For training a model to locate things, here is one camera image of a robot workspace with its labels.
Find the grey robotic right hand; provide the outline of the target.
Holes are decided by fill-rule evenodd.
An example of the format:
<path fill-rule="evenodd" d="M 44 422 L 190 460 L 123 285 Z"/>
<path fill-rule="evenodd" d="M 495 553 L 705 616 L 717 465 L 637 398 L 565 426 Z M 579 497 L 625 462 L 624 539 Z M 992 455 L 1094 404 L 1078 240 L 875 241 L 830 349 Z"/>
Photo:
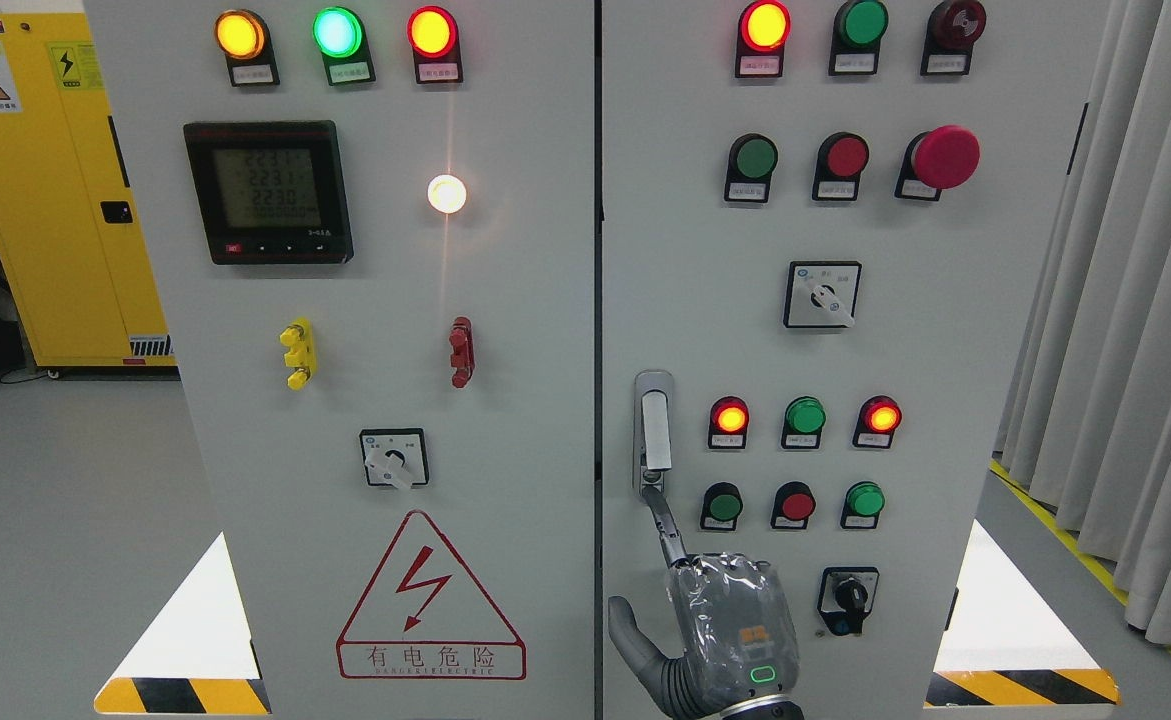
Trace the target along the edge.
<path fill-rule="evenodd" d="M 637 628 L 625 597 L 609 597 L 607 612 L 612 646 L 655 706 L 672 719 L 701 719 L 754 698 L 790 698 L 797 639 L 774 565 L 742 553 L 689 555 L 663 493 L 646 488 L 641 498 L 652 510 L 667 562 L 684 656 L 664 656 Z"/>

